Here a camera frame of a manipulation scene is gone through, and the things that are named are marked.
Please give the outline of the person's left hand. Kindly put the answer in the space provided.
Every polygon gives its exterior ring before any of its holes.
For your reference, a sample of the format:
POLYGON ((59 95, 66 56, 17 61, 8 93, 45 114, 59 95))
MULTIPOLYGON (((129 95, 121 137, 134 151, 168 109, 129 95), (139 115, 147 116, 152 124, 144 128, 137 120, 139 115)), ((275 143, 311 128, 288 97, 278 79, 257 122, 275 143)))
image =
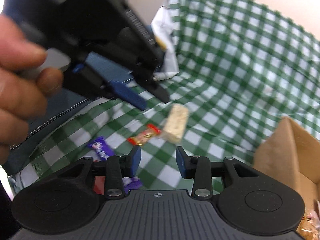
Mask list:
POLYGON ((7 161, 9 146, 23 142, 29 119, 46 113, 47 97, 62 86, 63 74, 46 68, 36 80, 17 75, 20 70, 39 67, 47 52, 29 42, 20 28, 1 15, 1 164, 7 161))

